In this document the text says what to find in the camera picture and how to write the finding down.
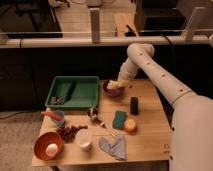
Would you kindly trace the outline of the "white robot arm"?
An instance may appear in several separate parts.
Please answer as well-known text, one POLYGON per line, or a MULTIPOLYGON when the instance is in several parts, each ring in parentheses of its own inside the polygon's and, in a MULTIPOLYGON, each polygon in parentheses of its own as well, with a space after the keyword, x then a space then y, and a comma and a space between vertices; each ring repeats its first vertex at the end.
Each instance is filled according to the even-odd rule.
POLYGON ((173 107, 169 171, 213 171, 213 100, 157 64, 154 52, 151 44, 130 44, 118 80, 132 80, 142 69, 173 107))

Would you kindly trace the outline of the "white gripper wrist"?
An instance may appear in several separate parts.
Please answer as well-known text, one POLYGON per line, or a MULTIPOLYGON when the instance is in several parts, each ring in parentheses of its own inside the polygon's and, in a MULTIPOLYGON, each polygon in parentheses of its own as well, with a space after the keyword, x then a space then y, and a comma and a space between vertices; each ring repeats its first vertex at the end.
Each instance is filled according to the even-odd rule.
POLYGON ((126 65, 125 63, 122 64, 117 81, 119 83, 126 83, 134 78, 134 69, 126 65))

